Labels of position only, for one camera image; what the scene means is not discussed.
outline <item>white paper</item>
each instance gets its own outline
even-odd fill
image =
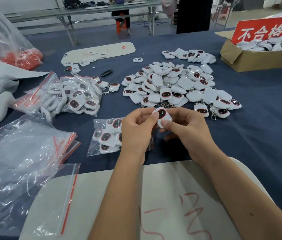
[[[32,72],[27,71],[0,61],[0,78],[7,78],[10,80],[39,77],[48,74],[49,72]]]
[[[231,159],[270,197],[251,170]],[[49,181],[33,202],[19,240],[86,240],[112,172],[78,175],[61,236],[33,234],[53,210],[51,202],[61,197],[58,189],[68,176]],[[145,165],[141,177],[141,240],[241,239],[213,184],[198,164],[180,161]]]

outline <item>orange plastic stool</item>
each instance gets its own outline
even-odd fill
[[[123,26],[121,28],[120,28],[121,22],[116,21],[116,24],[117,24],[117,34],[119,34],[121,30],[127,29],[127,22],[125,21],[125,19],[123,19],[123,20],[124,20],[124,24],[123,24]]]

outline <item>gray floor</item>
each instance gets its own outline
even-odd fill
[[[240,20],[264,18],[266,16],[279,13],[281,11],[274,9],[260,9],[243,12],[233,12],[227,27],[235,27],[237,22]],[[224,24],[225,20],[220,19],[218,23]],[[155,23],[155,35],[165,35],[176,33],[176,26],[171,25],[169,19],[160,19]],[[121,34],[116,33],[115,25],[106,25],[91,28],[76,29],[76,34],[79,40],[79,45],[75,48],[87,48],[99,45],[105,45],[110,43],[121,42],[122,40],[130,40],[134,37],[148,37],[149,31],[148,23],[145,22],[134,22],[131,23],[131,35],[128,36],[125,32]],[[220,30],[223,26],[216,25],[211,21],[210,30]],[[49,56],[55,52],[59,47],[68,47],[69,50],[75,49],[72,47],[71,42],[68,38],[67,32],[56,31],[50,33],[27,35],[27,39],[39,50],[43,52],[45,56]]]

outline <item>hand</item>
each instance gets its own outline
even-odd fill
[[[203,115],[197,111],[185,108],[167,109],[173,122],[162,120],[161,125],[173,132],[165,139],[179,137],[189,152],[192,160],[202,165],[213,150],[218,147],[214,143]]]
[[[136,109],[122,120],[121,153],[134,155],[144,162],[144,153],[148,148],[153,127],[159,119],[155,108]]]

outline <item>forearm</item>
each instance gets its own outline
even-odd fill
[[[137,238],[140,159],[121,151],[88,240]]]
[[[243,240],[282,239],[282,211],[221,150],[202,164]]]

